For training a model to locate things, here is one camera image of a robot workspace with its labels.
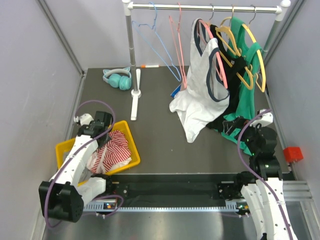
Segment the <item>red white striped tank top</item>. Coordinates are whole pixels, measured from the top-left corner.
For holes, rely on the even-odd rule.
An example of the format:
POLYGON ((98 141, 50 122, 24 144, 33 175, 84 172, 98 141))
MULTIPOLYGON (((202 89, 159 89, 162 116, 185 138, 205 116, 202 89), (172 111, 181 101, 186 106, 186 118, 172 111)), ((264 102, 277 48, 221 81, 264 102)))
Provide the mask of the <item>red white striped tank top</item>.
POLYGON ((109 136, 110 140, 88 159, 86 168, 93 174, 106 174, 128 165, 132 160, 125 135, 119 130, 114 130, 109 136))

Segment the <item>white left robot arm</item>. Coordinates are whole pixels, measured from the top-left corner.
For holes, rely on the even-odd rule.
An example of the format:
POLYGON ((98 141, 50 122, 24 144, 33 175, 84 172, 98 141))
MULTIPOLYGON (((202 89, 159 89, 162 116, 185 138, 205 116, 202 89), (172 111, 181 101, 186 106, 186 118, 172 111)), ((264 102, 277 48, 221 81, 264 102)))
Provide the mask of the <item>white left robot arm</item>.
POLYGON ((74 118, 79 129, 71 151, 51 179, 43 181, 38 188, 41 211, 46 220, 75 223, 95 197, 100 195, 106 199, 113 194, 113 185, 101 173, 95 173, 87 182, 79 184, 92 154, 110 140, 108 128, 112 121, 112 114, 104 111, 74 118))

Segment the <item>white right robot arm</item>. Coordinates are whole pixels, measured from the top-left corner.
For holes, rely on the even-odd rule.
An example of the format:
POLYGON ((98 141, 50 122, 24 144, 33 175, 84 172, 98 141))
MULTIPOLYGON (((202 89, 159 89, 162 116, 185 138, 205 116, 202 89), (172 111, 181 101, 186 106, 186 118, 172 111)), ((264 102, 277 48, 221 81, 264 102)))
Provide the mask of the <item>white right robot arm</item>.
POLYGON ((223 132, 230 135, 235 129, 237 145, 245 143, 251 152, 247 171, 238 173, 232 186, 232 197, 244 198, 252 217, 258 240, 295 240, 284 198, 284 179, 275 157, 277 132, 271 109, 262 109, 251 120, 238 117, 223 122, 223 132))

